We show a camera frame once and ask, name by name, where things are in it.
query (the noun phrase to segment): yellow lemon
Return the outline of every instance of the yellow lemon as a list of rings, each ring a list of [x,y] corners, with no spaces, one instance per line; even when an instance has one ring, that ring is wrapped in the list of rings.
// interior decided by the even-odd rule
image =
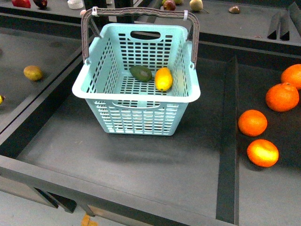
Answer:
[[[5,97],[0,95],[0,104],[2,104],[4,99],[5,99]]]
[[[155,75],[155,85],[160,91],[167,91],[173,85],[173,77],[170,70],[167,67],[162,67],[157,70]]]

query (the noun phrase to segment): mandarin orange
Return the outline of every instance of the mandarin orange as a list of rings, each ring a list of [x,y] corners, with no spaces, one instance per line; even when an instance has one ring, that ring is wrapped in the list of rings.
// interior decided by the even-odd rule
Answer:
[[[288,82],[295,86],[297,90],[301,89],[301,64],[292,65],[286,68],[281,74],[281,82]]]
[[[260,135],[268,126],[268,120],[263,113],[257,110],[247,110],[238,119],[239,130],[251,137]]]
[[[299,92],[297,88],[288,82],[271,87],[265,97],[270,109],[276,112],[286,112],[297,106]]]
[[[257,139],[250,143],[246,153],[251,162],[261,167],[271,167],[279,159],[277,147],[265,139]]]

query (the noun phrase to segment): avocado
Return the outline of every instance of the avocado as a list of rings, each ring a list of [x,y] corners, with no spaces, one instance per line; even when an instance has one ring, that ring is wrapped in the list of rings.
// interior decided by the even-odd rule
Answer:
[[[151,71],[145,66],[135,65],[130,68],[130,73],[139,81],[148,82],[152,79]]]

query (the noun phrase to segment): basket handle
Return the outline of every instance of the basket handle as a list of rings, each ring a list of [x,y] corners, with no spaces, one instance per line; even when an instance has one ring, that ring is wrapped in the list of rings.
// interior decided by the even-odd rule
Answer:
[[[106,102],[109,105],[111,105],[111,106],[113,105],[117,108],[131,109],[131,110],[153,110],[154,111],[154,110],[162,108],[161,103],[159,103],[159,105],[152,106],[152,107],[130,107],[130,106],[118,105],[118,104],[114,103],[112,100],[106,100]]]
[[[191,61],[196,68],[198,57],[198,36],[199,36],[199,21],[197,17],[187,10],[185,11],[164,11],[154,8],[146,7],[128,7],[128,8],[98,8],[92,7],[88,9],[81,20],[81,36],[82,36],[82,48],[83,48],[83,60],[89,57],[88,47],[88,23],[94,16],[133,16],[133,15],[148,15],[164,18],[183,18],[184,20],[190,20],[193,26],[192,34],[192,54]]]

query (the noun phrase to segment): red fruit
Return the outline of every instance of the red fruit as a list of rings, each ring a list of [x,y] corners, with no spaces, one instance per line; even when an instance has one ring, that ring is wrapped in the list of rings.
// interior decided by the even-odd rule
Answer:
[[[175,11],[175,2],[174,0],[167,0],[163,4],[164,10]]]
[[[31,4],[29,0],[11,0],[13,6],[16,7],[23,7],[23,8],[30,8]]]
[[[44,9],[47,7],[47,0],[33,0],[33,2],[41,9]]]

